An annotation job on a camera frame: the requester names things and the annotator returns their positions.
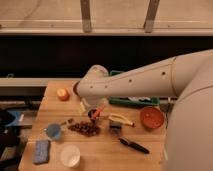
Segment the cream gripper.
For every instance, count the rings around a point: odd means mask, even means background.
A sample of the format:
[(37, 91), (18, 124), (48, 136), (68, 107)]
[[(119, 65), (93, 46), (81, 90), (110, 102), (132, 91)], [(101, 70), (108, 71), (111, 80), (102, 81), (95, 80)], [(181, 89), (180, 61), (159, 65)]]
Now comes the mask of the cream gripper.
[(83, 116), (86, 115), (91, 109), (105, 108), (106, 105), (107, 101), (105, 99), (81, 98), (78, 113), (80, 116)]

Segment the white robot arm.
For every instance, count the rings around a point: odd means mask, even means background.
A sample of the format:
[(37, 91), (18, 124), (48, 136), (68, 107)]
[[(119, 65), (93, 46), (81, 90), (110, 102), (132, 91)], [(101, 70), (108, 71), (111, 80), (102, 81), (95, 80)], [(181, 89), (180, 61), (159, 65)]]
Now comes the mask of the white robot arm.
[(82, 98), (175, 97), (164, 171), (213, 171), (213, 49), (110, 76), (92, 66), (75, 88)]

